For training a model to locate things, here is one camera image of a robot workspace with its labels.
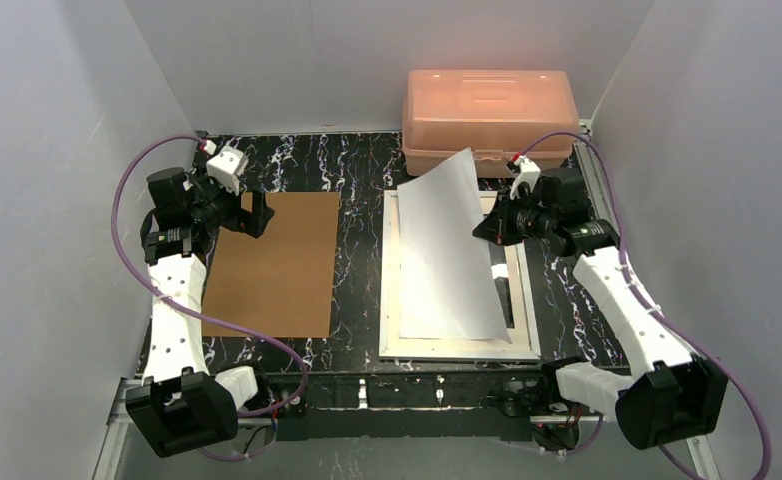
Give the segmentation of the brown backing board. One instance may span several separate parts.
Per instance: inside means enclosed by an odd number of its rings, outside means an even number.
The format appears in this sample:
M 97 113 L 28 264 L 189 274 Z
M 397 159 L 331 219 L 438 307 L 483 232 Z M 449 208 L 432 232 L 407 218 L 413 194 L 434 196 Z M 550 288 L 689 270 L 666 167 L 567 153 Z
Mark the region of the brown backing board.
M 202 312 L 276 338 L 330 334 L 340 194 L 266 195 L 275 215 L 252 238 L 223 229 Z

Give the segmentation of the sunset landscape photo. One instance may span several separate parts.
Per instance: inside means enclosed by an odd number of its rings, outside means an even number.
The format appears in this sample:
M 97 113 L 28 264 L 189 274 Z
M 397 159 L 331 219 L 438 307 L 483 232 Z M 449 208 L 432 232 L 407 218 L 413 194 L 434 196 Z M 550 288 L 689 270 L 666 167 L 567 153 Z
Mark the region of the sunset landscape photo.
M 397 188 L 401 260 L 400 336 L 501 340 L 509 334 L 469 149 Z

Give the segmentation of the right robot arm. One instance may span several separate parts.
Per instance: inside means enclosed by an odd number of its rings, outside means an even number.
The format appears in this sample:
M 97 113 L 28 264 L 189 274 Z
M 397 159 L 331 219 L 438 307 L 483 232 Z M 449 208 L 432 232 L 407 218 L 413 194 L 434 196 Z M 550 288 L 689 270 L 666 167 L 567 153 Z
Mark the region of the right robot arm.
M 587 406 L 615 421 L 630 445 L 645 450 L 716 429 L 728 377 L 656 319 L 659 308 L 637 299 L 639 283 L 605 219 L 593 216 L 582 174 L 541 171 L 530 159 L 508 163 L 514 176 L 476 238 L 497 246 L 541 240 L 558 257 L 573 259 L 574 278 L 603 314 L 627 357 L 618 375 L 579 357 L 547 362 L 533 387 L 511 393 L 530 406 Z

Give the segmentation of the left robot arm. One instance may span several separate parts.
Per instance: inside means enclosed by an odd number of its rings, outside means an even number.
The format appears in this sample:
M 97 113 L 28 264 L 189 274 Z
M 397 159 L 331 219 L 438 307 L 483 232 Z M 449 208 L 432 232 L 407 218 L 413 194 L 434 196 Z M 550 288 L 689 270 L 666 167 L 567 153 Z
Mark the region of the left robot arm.
M 203 354 L 202 297 L 205 255 L 220 229 L 260 237 L 274 215 L 263 193 L 242 206 L 240 175 L 246 155 L 204 147 L 204 167 L 157 171 L 147 178 L 153 209 L 145 216 L 141 245 L 152 302 L 150 347 L 141 386 L 126 397 L 128 415 L 154 453 L 170 457 L 234 438 L 238 413 L 259 392 L 247 362 L 209 372 Z

